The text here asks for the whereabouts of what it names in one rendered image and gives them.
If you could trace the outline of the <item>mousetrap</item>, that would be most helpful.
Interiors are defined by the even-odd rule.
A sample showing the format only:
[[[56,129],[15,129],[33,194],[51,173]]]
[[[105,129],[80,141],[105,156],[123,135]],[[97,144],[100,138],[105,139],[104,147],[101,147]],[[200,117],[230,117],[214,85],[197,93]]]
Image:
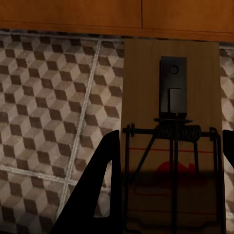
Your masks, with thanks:
[[[227,234],[218,42],[125,39],[123,234]]]

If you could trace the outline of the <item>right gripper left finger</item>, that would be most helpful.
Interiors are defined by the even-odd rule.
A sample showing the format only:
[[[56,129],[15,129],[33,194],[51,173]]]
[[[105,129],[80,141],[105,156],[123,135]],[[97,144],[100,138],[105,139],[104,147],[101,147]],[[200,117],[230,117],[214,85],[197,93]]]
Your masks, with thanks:
[[[110,215],[94,217],[107,164],[112,160]],[[123,234],[120,134],[106,134],[50,234]]]

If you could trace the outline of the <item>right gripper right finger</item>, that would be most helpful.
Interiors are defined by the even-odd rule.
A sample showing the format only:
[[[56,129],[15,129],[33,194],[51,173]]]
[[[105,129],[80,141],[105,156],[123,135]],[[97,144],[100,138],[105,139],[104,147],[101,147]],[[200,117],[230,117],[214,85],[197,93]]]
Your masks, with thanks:
[[[234,132],[223,130],[223,154],[234,168]]]

